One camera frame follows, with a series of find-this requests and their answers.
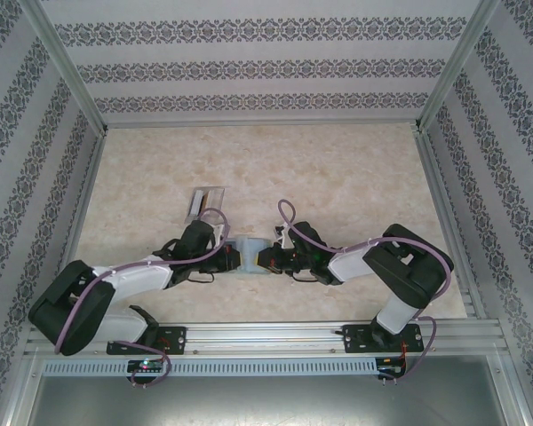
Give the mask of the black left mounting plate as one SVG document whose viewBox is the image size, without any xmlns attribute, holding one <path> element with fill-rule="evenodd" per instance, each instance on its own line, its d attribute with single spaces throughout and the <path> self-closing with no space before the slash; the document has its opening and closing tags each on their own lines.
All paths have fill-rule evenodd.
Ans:
<svg viewBox="0 0 533 426">
<path fill-rule="evenodd" d="M 185 327 L 159 327 L 156 332 L 155 347 L 168 356 L 183 355 L 186 341 Z"/>
</svg>

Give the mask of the aluminium frame post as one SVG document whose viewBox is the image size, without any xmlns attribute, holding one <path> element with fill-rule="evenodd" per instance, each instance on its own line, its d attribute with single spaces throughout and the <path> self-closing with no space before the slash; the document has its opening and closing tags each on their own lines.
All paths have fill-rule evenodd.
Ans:
<svg viewBox="0 0 533 426">
<path fill-rule="evenodd" d="M 479 0 L 438 82 L 428 97 L 422 113 L 411 126 L 414 133 L 422 133 L 430 126 L 500 2 L 501 0 Z"/>
<path fill-rule="evenodd" d="M 97 136 L 104 137 L 107 125 L 56 28 L 48 18 L 41 0 L 18 0 L 18 2 L 94 132 Z"/>
</svg>

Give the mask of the grey metal sheet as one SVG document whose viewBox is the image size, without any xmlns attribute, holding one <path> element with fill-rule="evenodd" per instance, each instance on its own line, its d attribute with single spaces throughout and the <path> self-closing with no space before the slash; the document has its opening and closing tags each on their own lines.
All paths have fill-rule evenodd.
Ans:
<svg viewBox="0 0 533 426">
<path fill-rule="evenodd" d="M 366 376 L 118 378 L 39 385 L 28 426 L 507 426 L 486 386 L 382 384 Z"/>
</svg>

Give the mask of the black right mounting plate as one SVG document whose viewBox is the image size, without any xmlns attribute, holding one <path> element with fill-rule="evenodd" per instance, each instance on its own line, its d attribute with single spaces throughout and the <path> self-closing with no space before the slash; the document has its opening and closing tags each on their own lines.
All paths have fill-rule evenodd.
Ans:
<svg viewBox="0 0 533 426">
<path fill-rule="evenodd" d="M 379 324 L 345 324 L 337 335 L 343 337 L 346 353 L 393 353 L 405 350 L 420 353 L 424 343 L 420 327 L 408 324 L 396 335 L 392 335 Z"/>
</svg>

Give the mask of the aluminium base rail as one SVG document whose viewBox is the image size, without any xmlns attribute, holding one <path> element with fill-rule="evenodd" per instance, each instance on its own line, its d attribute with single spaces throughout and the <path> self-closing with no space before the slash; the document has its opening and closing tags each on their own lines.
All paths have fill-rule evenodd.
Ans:
<svg viewBox="0 0 533 426">
<path fill-rule="evenodd" d="M 420 320 L 430 356 L 509 352 L 503 329 L 493 319 Z M 186 358 L 346 357 L 342 322 L 187 323 Z"/>
</svg>

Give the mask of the aluminium frame bar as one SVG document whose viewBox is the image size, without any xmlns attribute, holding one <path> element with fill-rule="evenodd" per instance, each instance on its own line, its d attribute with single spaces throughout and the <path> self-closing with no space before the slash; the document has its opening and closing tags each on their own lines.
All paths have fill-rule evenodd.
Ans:
<svg viewBox="0 0 533 426">
<path fill-rule="evenodd" d="M 425 133 L 418 128 L 412 132 L 426 175 L 427 184 L 431 191 L 434 207 L 440 221 L 442 234 L 455 265 L 458 286 L 461 293 L 470 299 L 470 301 L 465 302 L 467 315 L 472 319 L 485 320 L 488 318 L 488 315 L 481 301 L 481 296 L 473 275 L 473 269 L 468 262 L 464 243 L 460 238 L 457 221 L 452 211 L 449 194 L 445 188 L 441 170 L 434 156 L 434 150 Z"/>
<path fill-rule="evenodd" d="M 60 272 L 76 254 L 80 236 L 84 226 L 87 209 L 90 203 L 95 179 L 98 174 L 99 163 L 106 143 L 107 131 L 102 132 L 95 141 L 89 161 L 84 173 L 84 179 L 76 200 L 76 205 L 68 225 L 68 235 L 62 246 L 61 258 L 57 264 L 57 272 Z"/>
</svg>

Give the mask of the clear acrylic card stand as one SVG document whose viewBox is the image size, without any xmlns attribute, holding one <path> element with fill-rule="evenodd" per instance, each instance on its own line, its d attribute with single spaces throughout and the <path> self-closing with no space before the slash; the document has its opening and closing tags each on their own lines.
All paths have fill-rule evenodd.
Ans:
<svg viewBox="0 0 533 426">
<path fill-rule="evenodd" d="M 204 190 L 203 203 L 201 206 L 200 213 L 195 215 L 190 215 L 190 203 L 192 201 L 193 193 L 196 189 Z M 217 210 L 222 210 L 223 199 L 225 195 L 226 188 L 223 186 L 199 186 L 196 187 L 191 195 L 188 207 L 187 207 L 187 216 L 185 223 L 188 224 L 194 219 L 201 219 L 204 222 L 207 222 L 211 225 L 218 225 L 222 223 L 221 216 L 216 212 Z"/>
</svg>

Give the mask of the black mounting plate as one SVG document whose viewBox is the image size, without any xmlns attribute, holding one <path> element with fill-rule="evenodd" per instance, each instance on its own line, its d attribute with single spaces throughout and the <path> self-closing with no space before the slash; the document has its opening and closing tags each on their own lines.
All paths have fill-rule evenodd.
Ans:
<svg viewBox="0 0 533 426">
<path fill-rule="evenodd" d="M 183 355 L 186 341 L 185 327 L 159 327 L 156 332 L 155 347 L 168 356 Z"/>
<path fill-rule="evenodd" d="M 337 335 L 343 337 L 346 353 L 393 353 L 405 350 L 420 353 L 424 343 L 420 327 L 408 324 L 396 335 L 392 335 L 379 324 L 345 324 Z"/>
</svg>

